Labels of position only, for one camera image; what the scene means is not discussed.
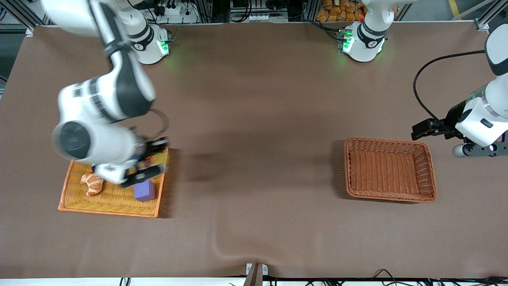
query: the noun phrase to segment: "table surface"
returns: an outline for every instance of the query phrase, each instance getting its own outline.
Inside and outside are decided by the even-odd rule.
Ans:
[[[171,56],[145,67],[176,165],[166,218],[146,219],[57,211],[69,165],[51,145],[58,91],[108,65],[99,39],[37,27],[0,101],[0,277],[229,276],[249,262],[284,277],[508,275],[505,158],[459,159],[459,140],[421,140],[431,204],[352,199],[343,177],[344,139],[410,140],[428,118],[415,73],[486,35],[471,22],[395,23],[361,64],[310,24],[183,26]],[[431,65],[418,89],[443,117],[493,77],[470,55]],[[123,124],[160,127],[154,115]]]

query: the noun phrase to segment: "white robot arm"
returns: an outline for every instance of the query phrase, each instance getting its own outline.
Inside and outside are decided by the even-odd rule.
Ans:
[[[101,0],[117,15],[136,51],[139,62],[154,64],[169,55],[171,33],[155,24],[148,24],[141,12],[131,7],[142,0]],[[42,0],[51,20],[73,34],[98,37],[99,31],[88,9],[87,0]]]
[[[444,119],[430,118],[414,125],[413,140],[429,135],[444,135],[445,139],[458,137],[464,143],[453,148],[457,157],[508,155],[508,141],[505,140],[508,130],[507,47],[508,24],[503,24],[485,43],[485,54],[496,78],[452,107]]]
[[[111,7],[94,0],[87,0],[86,5],[103,39],[112,70],[60,91],[60,123],[53,132],[53,142],[62,156],[91,163],[105,180],[127,187],[164,171],[164,166],[157,165],[128,176],[127,171],[139,161],[162,151],[166,141],[147,141],[133,130],[115,124],[146,114],[155,99],[155,90]]]
[[[362,0],[367,7],[363,22],[354,22],[345,29],[350,30],[340,43],[340,50],[358,62],[369,62],[381,52],[385,35],[395,14],[391,7],[414,3],[417,0]]]

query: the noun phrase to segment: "brown wicker basket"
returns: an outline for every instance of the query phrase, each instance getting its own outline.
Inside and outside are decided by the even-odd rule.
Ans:
[[[155,155],[153,164],[168,165],[169,150]],[[166,174],[150,179],[155,184],[157,198],[147,202],[134,199],[134,186],[122,188],[104,181],[102,191],[95,196],[87,196],[86,184],[80,184],[81,176],[91,171],[91,165],[71,161],[64,181],[58,210],[70,212],[158,217],[162,189]]]
[[[348,138],[344,165],[346,190],[353,197],[415,203],[436,200],[432,158],[423,143]]]

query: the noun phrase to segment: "purple block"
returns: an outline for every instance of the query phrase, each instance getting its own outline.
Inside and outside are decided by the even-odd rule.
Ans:
[[[155,199],[155,184],[150,180],[134,185],[134,198],[140,202]]]

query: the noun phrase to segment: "pile of bread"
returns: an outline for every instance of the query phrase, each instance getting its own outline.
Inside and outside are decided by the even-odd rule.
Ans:
[[[350,0],[322,0],[323,8],[317,12],[316,21],[361,21],[367,14],[367,7],[361,2]],[[397,7],[392,7],[397,17]]]

